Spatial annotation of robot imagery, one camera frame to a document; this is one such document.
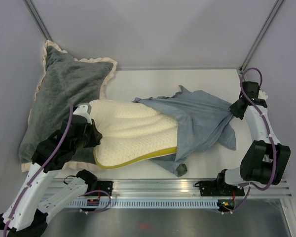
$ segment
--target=wall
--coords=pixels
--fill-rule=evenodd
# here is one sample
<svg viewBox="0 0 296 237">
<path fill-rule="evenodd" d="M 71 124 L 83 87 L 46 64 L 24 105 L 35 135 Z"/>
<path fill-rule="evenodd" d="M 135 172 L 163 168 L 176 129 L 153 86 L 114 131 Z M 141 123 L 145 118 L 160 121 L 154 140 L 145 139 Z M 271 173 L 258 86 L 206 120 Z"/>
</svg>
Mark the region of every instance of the wall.
<svg viewBox="0 0 296 237">
<path fill-rule="evenodd" d="M 0 0 L 0 213 L 24 181 L 17 152 L 42 74 L 44 41 L 21 0 Z"/>
<path fill-rule="evenodd" d="M 261 70 L 272 126 L 292 150 L 286 177 L 296 203 L 296 0 L 284 3 L 250 66 Z M 250 73 L 249 78 L 258 77 Z"/>
<path fill-rule="evenodd" d="M 53 40 L 122 69 L 239 67 L 275 0 L 33 0 Z"/>
</svg>

